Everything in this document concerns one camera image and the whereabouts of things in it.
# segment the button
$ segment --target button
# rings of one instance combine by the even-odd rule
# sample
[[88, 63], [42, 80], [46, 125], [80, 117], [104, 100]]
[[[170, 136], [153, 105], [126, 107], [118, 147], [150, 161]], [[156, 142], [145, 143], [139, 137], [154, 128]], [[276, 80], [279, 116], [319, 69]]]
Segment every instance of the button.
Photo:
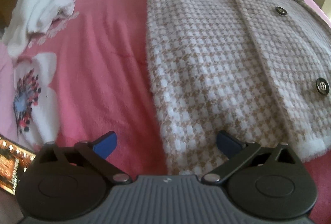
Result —
[[318, 78], [316, 80], [316, 89], [319, 94], [326, 96], [329, 94], [330, 87], [327, 81], [324, 78]]
[[279, 7], [279, 6], [276, 6], [275, 10], [276, 10], [276, 12], [277, 12], [278, 14], [280, 14], [281, 16], [285, 16], [285, 15], [287, 15], [287, 11], [286, 11], [284, 8], [281, 8], [281, 7]]

